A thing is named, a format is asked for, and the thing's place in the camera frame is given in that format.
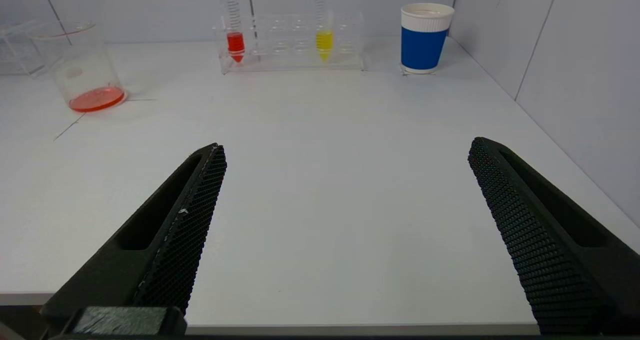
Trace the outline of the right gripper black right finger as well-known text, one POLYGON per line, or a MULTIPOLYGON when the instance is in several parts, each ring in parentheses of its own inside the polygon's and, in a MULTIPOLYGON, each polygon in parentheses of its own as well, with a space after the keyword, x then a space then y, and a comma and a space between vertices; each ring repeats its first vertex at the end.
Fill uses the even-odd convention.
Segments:
POLYGON ((500 142, 468 164, 544 336, 637 336, 640 256, 500 142))

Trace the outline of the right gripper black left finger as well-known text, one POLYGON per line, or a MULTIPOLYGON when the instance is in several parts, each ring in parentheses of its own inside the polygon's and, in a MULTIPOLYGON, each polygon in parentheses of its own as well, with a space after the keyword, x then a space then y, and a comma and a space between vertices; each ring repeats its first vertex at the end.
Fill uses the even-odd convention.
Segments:
POLYGON ((221 144, 190 154, 51 296, 41 310, 44 320, 60 331, 87 307, 185 313, 226 170, 221 144))

